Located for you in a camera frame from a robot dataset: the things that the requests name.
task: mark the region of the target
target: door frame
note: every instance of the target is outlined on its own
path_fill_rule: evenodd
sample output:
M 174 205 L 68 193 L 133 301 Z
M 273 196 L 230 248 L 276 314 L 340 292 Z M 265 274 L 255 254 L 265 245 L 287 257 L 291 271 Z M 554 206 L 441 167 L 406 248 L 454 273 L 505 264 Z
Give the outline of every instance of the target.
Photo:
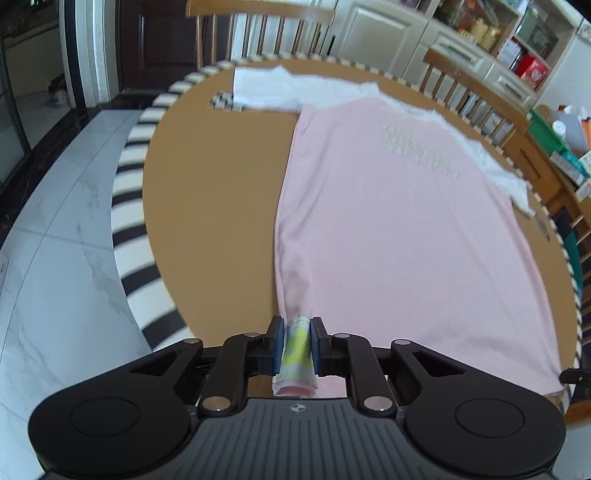
M 62 57 L 73 106 L 108 103 L 120 92 L 115 34 L 119 0 L 59 1 L 64 7 L 60 8 L 62 52 L 66 52 Z

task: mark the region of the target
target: round wooden table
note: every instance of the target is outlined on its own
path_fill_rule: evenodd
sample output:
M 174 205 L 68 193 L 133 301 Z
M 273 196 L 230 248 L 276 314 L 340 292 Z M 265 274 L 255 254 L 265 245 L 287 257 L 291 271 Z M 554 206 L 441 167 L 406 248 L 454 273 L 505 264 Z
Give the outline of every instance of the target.
M 467 118 L 376 69 L 319 56 L 251 57 L 205 67 L 172 85 L 142 114 L 113 187 L 117 266 L 131 310 L 153 346 L 184 323 L 205 345 L 221 345 L 237 333 L 265 331 L 278 313 L 273 227 L 298 116 L 211 108 L 215 94 L 232 91 L 237 63 L 282 64 L 298 74 L 377 82 L 393 98 L 437 110 L 513 169 Z M 574 361 L 578 367 L 580 304 L 566 252 L 532 191 L 530 204 L 534 219 L 517 210 L 515 216 L 546 286 L 561 366 L 570 368 Z

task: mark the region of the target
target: red box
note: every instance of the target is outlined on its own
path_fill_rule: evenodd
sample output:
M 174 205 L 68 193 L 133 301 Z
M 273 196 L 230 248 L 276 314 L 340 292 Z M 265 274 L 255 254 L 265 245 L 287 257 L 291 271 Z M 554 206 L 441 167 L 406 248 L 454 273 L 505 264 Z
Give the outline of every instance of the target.
M 529 86 L 535 89 L 548 73 L 548 67 L 540 59 L 530 55 L 525 55 L 517 67 L 515 74 L 524 80 Z

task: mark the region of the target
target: green box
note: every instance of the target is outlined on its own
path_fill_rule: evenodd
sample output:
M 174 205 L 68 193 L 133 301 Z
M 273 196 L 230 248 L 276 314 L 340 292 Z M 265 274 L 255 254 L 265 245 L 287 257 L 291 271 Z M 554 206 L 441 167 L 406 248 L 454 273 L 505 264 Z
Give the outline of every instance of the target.
M 559 154 L 563 154 L 564 152 L 570 152 L 569 146 L 560 138 L 552 127 L 550 127 L 546 120 L 544 120 L 538 112 L 531 109 L 531 126 L 528 130 L 530 135 L 536 139 L 536 141 L 542 147 L 548 156 L 550 157 L 552 153 L 558 152 Z

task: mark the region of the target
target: black and white striped table edge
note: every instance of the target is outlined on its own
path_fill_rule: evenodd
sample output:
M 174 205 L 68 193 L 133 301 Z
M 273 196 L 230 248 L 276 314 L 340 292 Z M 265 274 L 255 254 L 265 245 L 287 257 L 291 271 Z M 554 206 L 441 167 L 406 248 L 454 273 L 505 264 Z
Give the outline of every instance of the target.
M 419 88 L 410 82 L 396 78 L 392 74 L 350 60 L 335 57 L 326 57 L 317 54 L 266 54 L 254 55 L 243 59 L 220 61 L 215 65 L 207 66 L 198 72 L 188 74 L 184 80 L 173 83 L 167 93 L 162 93 L 139 117 L 138 123 L 131 129 L 127 142 L 121 152 L 115 180 L 113 182 L 113 201 L 111 209 L 111 231 L 113 236 L 113 248 L 115 261 L 124 286 L 125 295 L 131 312 L 138 326 L 141 328 L 146 340 L 153 349 L 177 342 L 194 334 L 185 324 L 178 312 L 173 299 L 168 292 L 162 276 L 156 266 L 152 249 L 145 226 L 142 181 L 144 163 L 148 146 L 156 130 L 156 126 L 179 97 L 194 85 L 198 85 L 210 76 L 223 70 L 229 70 L 236 66 L 273 60 L 317 60 L 329 63 L 337 63 L 345 66 L 364 70 L 384 78 L 394 80 L 419 93 Z M 423 95 L 436 101 L 441 107 L 459 116 L 462 121 L 470 125 L 477 133 L 484 136 L 486 141 L 493 145 L 490 136 L 484 135 L 482 130 L 468 117 L 462 115 L 454 108 L 446 105 L 441 99 L 433 98 L 433 95 L 423 92 Z M 514 162 L 506 155 L 505 151 L 496 146 L 496 151 L 502 155 L 505 161 L 512 167 Z M 523 172 L 516 168 L 517 175 L 527 180 Z M 573 367 L 579 368 L 582 352 L 582 316 L 580 311 L 580 299 L 577 284 L 574 279 L 573 268 L 569 262 L 569 254 L 564 248 L 562 237 L 558 234 L 556 224 L 550 218 L 550 212 L 543 205 L 542 198 L 534 191 L 532 184 L 527 181 L 527 186 L 532 190 L 536 201 L 541 205 L 542 211 L 547 217 L 554 234 L 558 238 L 567 268 L 571 275 L 573 286 L 573 298 L 577 314 L 577 342 Z M 560 411 L 565 413 L 570 405 L 574 386 L 569 385 L 565 389 L 562 401 L 558 405 Z

